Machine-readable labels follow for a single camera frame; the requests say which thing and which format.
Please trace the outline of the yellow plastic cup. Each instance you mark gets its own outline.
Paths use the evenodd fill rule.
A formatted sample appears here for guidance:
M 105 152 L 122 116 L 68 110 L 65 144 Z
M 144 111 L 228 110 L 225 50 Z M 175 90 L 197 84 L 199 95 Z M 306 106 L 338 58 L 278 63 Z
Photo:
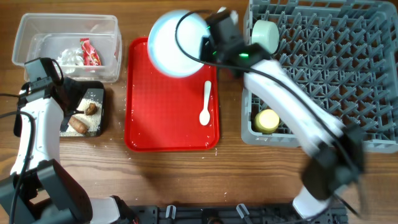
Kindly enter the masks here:
M 254 127 L 263 134 L 272 134 L 279 126 L 280 118 L 272 109 L 260 111 L 254 119 Z

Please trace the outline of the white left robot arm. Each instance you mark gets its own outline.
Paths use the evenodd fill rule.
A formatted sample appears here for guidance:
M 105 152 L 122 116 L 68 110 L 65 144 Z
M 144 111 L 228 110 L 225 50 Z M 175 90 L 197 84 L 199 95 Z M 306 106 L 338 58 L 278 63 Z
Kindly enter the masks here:
M 117 196 L 89 198 L 60 164 L 60 129 L 64 117 L 77 114 L 81 97 L 65 90 L 73 83 L 58 62 L 37 58 L 25 63 L 29 82 L 16 96 L 15 134 L 19 151 L 11 174 L 1 181 L 1 206 L 9 223 L 139 223 Z

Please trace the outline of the light blue plate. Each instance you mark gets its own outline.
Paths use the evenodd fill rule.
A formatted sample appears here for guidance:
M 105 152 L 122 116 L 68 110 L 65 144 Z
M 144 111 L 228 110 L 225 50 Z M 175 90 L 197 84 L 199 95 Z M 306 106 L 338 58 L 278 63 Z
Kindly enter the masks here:
M 199 58 L 201 39 L 210 34 L 205 20 L 198 14 L 179 22 L 187 13 L 187 10 L 174 10 L 161 16 L 153 25 L 147 41 L 153 66 L 172 78 L 188 77 L 203 66 L 182 53 L 186 51 Z

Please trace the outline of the white tissue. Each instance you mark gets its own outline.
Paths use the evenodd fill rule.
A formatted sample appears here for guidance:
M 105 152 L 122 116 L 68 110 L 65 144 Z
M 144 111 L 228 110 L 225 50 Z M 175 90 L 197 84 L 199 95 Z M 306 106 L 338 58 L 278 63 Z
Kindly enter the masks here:
M 66 66 L 62 69 L 64 73 L 73 73 L 75 71 L 73 66 L 84 66 L 83 51 L 79 48 L 65 49 L 56 61 L 59 65 Z

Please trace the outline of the green bowl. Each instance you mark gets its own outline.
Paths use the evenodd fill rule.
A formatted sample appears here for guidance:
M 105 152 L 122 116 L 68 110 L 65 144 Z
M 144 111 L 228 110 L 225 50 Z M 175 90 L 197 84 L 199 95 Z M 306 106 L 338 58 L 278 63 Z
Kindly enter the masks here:
M 270 54 L 274 54 L 279 46 L 277 24 L 270 21 L 257 21 L 252 29 L 251 42 L 261 45 Z

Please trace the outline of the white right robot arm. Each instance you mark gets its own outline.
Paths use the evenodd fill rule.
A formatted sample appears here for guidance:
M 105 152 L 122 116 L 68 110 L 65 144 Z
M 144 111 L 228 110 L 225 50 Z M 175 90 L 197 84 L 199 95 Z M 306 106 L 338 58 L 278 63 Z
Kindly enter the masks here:
M 275 23 L 260 21 L 248 44 L 228 10 L 206 18 L 213 50 L 201 59 L 242 75 L 244 86 L 273 109 L 310 156 L 293 200 L 296 212 L 314 220 L 364 173 L 363 130 L 345 126 L 318 106 L 272 58 L 281 46 Z

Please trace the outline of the white plastic spoon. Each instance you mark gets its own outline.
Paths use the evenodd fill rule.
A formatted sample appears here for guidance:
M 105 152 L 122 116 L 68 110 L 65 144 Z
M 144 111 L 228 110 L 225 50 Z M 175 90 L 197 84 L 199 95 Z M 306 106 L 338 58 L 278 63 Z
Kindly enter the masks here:
M 199 121 L 202 126 L 206 126 L 210 122 L 210 112 L 208 111 L 210 92 L 211 92 L 211 82 L 206 81 L 204 84 L 203 109 L 199 115 Z

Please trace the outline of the brown food scrap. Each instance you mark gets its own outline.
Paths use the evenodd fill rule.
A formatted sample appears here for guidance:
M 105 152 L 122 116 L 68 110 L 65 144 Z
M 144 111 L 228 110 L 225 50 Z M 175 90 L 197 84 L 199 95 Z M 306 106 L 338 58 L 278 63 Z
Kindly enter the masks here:
M 87 109 L 85 110 L 85 114 L 87 116 L 92 116 L 97 112 L 97 106 L 95 103 L 90 103 L 87 107 Z

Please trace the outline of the pile of white rice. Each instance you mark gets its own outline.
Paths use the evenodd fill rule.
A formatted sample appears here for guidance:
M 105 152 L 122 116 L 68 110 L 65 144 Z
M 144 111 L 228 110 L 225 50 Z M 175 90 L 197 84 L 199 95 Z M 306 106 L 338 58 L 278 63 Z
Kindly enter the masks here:
M 85 110 L 87 109 L 88 105 L 90 103 L 95 103 L 97 106 L 97 112 L 92 115 L 92 116 L 87 116 L 85 114 Z M 69 118 L 66 120 L 66 124 L 63 124 L 61 126 L 60 130 L 60 136 L 61 137 L 91 137 L 91 136 L 97 136 L 99 131 L 101 130 L 100 125 L 101 125 L 101 116 L 102 116 L 102 104 L 92 101 L 92 100 L 87 100 L 87 99 L 82 99 L 77 110 L 82 111 L 83 113 L 77 113 L 74 115 L 71 115 Z M 84 122 L 88 126 L 88 132 L 86 134 L 80 134 L 77 133 L 70 125 L 69 125 L 69 119 L 74 116 L 75 118 L 78 118 L 80 121 Z

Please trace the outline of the red snack wrapper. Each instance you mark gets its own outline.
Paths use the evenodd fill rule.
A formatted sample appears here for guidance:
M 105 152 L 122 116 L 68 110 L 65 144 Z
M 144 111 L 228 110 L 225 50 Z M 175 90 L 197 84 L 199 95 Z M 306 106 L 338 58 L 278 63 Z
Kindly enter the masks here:
M 91 45 L 89 38 L 80 39 L 81 49 L 83 51 L 83 64 L 85 66 L 101 66 L 101 60 L 96 49 Z

